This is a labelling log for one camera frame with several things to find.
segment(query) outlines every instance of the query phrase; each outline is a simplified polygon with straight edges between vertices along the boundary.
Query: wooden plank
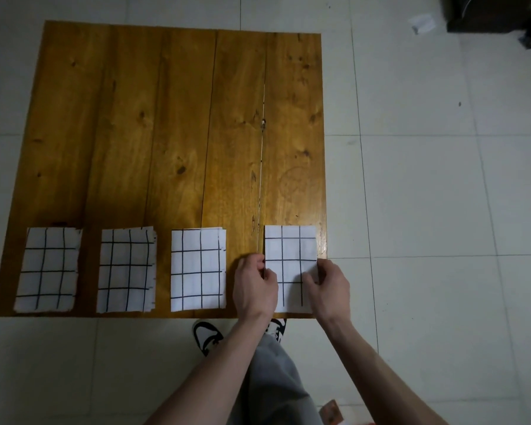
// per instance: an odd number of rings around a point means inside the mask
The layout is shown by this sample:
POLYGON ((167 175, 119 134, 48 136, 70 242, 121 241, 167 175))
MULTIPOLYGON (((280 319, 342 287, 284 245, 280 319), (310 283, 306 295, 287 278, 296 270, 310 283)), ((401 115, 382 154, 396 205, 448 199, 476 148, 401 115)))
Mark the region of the wooden plank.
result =
POLYGON ((163 34, 146 222, 157 232, 157 317, 192 315, 170 312, 171 230, 201 226, 216 35, 163 34))
POLYGON ((108 31, 45 23, 0 266, 0 316, 14 315, 27 228, 83 226, 108 31))
POLYGON ((235 316, 237 260, 258 248, 258 206, 266 34, 219 31, 203 202, 203 227, 227 230, 227 308, 197 317, 235 316))
POLYGON ((318 256, 326 257, 320 35, 268 34, 265 120, 262 225, 315 225, 318 256))
POLYGON ((162 34, 156 27, 110 27, 73 310, 81 316, 96 312, 101 230, 146 225, 162 34))

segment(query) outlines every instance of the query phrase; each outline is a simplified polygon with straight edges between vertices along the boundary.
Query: black and white sneaker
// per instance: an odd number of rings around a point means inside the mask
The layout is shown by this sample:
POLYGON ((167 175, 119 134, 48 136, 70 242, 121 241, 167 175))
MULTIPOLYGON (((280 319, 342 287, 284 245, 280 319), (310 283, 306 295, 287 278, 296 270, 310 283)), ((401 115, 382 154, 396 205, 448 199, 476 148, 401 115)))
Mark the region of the black and white sneaker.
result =
POLYGON ((265 334, 274 336, 278 343, 281 343, 281 337, 285 334, 285 326, 287 325, 287 319, 271 319, 268 327, 265 329, 265 334))
POLYGON ((203 320, 198 320, 193 324, 193 336, 204 356, 207 356, 211 350, 219 345, 220 340, 224 339, 218 328, 203 320))

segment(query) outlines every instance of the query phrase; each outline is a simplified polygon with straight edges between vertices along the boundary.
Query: forearm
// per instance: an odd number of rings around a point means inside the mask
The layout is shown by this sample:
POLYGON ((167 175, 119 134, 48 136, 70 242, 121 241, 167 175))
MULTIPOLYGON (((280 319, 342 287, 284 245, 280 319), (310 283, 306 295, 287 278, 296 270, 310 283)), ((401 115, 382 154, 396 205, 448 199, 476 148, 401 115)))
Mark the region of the forearm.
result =
POLYGON ((146 425, 224 425, 268 320, 238 321, 146 425))
POLYGON ((391 370, 350 321, 323 326, 378 425, 447 425, 391 370))

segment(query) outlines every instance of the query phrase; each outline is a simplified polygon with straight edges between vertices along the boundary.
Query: paper with black grid lines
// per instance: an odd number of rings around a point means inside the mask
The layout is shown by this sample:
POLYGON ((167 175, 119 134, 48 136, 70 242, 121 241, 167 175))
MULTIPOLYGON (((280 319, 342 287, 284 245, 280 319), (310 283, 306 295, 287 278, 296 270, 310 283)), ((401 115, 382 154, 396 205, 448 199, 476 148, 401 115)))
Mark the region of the paper with black grid lines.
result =
POLYGON ((317 229, 313 225, 266 225, 265 267, 277 274, 276 312, 311 313, 302 273, 318 281, 317 229))
POLYGON ((227 230, 171 231, 171 311, 227 306, 227 230))
POLYGON ((28 228, 16 312, 68 312, 73 308, 80 244, 77 228, 28 228))
POLYGON ((153 227, 102 230, 97 313, 155 307, 156 252, 153 227))

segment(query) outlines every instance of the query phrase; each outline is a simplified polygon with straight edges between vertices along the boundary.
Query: hand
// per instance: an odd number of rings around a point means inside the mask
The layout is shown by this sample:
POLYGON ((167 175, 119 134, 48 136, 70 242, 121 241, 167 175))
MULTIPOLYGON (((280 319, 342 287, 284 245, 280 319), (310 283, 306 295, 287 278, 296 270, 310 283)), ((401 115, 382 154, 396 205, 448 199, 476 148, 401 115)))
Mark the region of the hand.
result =
POLYGON ((330 259, 318 259, 320 283, 303 273, 303 282, 309 291, 312 313, 325 330, 333 323, 350 321, 350 283, 330 259))
POLYGON ((234 274, 232 297, 240 320, 263 318, 269 321, 277 306, 277 275, 266 269, 265 279, 260 270, 265 266, 261 254, 248 255, 240 259, 234 274))

